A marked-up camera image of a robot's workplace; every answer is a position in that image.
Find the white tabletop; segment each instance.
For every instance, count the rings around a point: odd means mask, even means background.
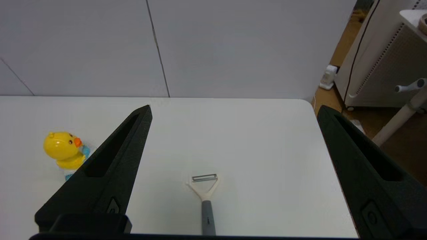
[[[427,10],[402,10],[399,14],[402,22],[427,42],[427,36],[418,29],[420,18],[422,15],[427,14]]]
[[[0,232],[28,239],[64,182],[50,131],[99,146],[136,108],[153,121],[127,209],[133,233],[201,234],[184,184],[217,173],[218,235],[357,237],[311,105],[303,100],[0,97]]]

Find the wooden floor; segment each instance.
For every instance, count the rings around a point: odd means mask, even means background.
[[[351,18],[337,45],[330,61],[332,65],[341,66],[362,24],[357,18]],[[334,87],[327,91],[319,88],[315,95],[315,113],[321,105],[332,107],[342,112],[348,119],[357,119],[370,139],[399,111],[399,108],[355,108],[350,112],[343,110],[344,103]],[[404,170],[427,186],[427,114],[415,114],[381,149]]]

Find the black cable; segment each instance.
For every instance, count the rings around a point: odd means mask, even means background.
[[[375,10],[377,9],[377,7],[378,7],[378,4],[379,4],[379,3],[380,3],[380,0],[378,0],[377,4],[375,5],[374,9],[372,10],[371,15],[369,16],[368,21],[366,22],[365,29],[363,30],[362,37],[360,38],[359,44],[357,45],[357,49],[356,49],[356,53],[355,53],[355,55],[354,55],[353,63],[351,64],[350,76],[348,77],[348,84],[347,84],[347,88],[346,88],[346,90],[345,90],[345,95],[344,95],[344,105],[345,105],[345,100],[347,99],[348,87],[350,86],[351,75],[353,74],[353,67],[354,67],[354,63],[355,63],[355,61],[356,61],[357,54],[358,54],[359,49],[360,49],[360,44],[362,43],[363,37],[365,36],[365,32],[366,32],[366,30],[368,29],[369,22],[371,21],[371,18],[372,18],[372,16],[374,15],[374,12],[375,12]]]

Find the yellow rubber duck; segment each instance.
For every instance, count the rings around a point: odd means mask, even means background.
[[[69,132],[50,132],[44,140],[43,148],[60,168],[76,170],[86,159],[79,149],[82,145],[82,140]]]

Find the vegetable peeler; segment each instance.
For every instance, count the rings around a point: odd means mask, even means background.
[[[216,180],[212,187],[206,193],[198,192],[194,186],[194,182],[199,181],[209,181]],[[202,201],[202,235],[215,236],[215,221],[214,214],[212,212],[212,203],[211,196],[215,191],[215,188],[218,186],[219,177],[217,174],[208,174],[202,176],[194,176],[192,177],[191,183],[187,183],[187,185],[199,196]]]

